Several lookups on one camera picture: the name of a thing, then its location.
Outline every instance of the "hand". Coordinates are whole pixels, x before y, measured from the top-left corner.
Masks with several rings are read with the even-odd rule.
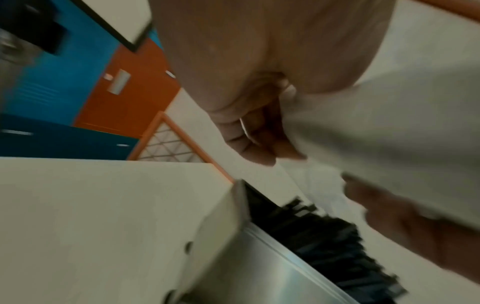
[[[226,143],[252,162],[303,159],[282,129],[279,94],[353,85],[370,65],[396,0],[149,0],[181,85]]]
[[[413,202],[349,175],[344,192],[366,208],[369,226],[438,266],[480,283],[480,233],[447,220],[422,217]]]

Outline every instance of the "orange door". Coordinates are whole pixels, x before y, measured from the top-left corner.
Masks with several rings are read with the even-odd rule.
[[[132,53],[120,46],[105,74],[120,70],[130,78],[118,95],[109,92],[113,81],[101,78],[82,108],[75,127],[140,138],[158,111],[164,111],[180,85],[170,77],[163,51],[151,39]]]

